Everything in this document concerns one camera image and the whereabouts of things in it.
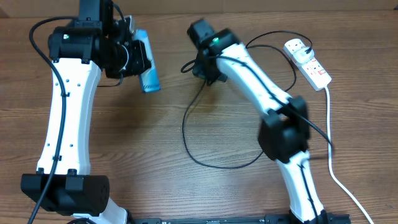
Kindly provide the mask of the blue Galaxy smartphone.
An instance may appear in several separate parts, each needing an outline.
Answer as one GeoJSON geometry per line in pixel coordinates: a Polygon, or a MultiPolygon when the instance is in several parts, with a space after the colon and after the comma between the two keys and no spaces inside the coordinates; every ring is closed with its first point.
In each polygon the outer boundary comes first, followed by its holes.
{"type": "Polygon", "coordinates": [[[149,42],[149,37],[147,31],[143,29],[137,29],[134,36],[135,40],[140,40],[144,44],[144,56],[146,56],[148,68],[139,75],[139,81],[141,84],[141,89],[144,93],[150,93],[160,90],[160,81],[158,78],[155,60],[152,54],[152,49],[149,42]]]}

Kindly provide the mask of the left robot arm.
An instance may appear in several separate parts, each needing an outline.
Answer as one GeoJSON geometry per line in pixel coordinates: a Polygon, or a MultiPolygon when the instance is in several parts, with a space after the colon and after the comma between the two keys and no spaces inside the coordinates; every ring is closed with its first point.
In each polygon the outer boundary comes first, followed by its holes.
{"type": "Polygon", "coordinates": [[[78,16],[48,38],[43,59],[53,76],[49,125],[34,174],[23,174],[21,190],[39,209],[71,216],[73,223],[132,223],[131,213],[110,197],[109,179],[92,175],[91,114],[100,78],[122,82],[138,76],[141,90],[160,90],[147,32],[131,16],[115,19],[112,1],[80,2],[78,16]]]}

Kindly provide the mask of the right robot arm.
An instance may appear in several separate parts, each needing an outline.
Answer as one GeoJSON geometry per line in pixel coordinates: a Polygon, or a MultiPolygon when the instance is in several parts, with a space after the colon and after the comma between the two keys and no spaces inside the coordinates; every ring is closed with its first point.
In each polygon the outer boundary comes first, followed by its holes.
{"type": "Polygon", "coordinates": [[[217,32],[200,19],[190,25],[187,34],[198,52],[181,71],[193,72],[208,86],[234,81],[259,113],[259,145],[282,173],[290,199],[290,222],[328,223],[310,171],[308,140],[310,129],[318,127],[308,120],[305,100],[280,89],[231,30],[217,32]]]}

